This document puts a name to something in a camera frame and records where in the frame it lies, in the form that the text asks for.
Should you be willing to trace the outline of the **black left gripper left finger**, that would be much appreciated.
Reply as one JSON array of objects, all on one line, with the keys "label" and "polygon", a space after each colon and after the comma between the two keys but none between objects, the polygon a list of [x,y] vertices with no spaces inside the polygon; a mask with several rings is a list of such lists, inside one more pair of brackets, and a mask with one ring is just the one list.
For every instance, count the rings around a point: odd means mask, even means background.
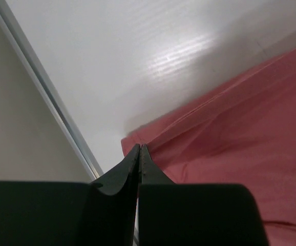
[{"label": "black left gripper left finger", "polygon": [[139,154],[91,183],[0,181],[0,245],[132,245]]}]

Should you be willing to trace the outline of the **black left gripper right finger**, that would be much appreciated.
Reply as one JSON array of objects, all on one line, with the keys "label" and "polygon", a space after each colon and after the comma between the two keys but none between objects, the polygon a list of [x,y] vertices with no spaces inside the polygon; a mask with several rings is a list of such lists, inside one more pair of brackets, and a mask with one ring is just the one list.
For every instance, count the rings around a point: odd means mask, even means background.
[{"label": "black left gripper right finger", "polygon": [[268,245],[256,201],[241,184],[176,184],[140,150],[141,245]]}]

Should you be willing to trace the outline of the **red t shirt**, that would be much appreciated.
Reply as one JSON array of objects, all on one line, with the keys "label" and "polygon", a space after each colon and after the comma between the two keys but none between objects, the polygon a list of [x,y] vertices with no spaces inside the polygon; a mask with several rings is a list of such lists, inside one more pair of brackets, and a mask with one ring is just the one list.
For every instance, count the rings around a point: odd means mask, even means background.
[{"label": "red t shirt", "polygon": [[132,132],[176,183],[241,183],[271,245],[296,245],[296,49]]}]

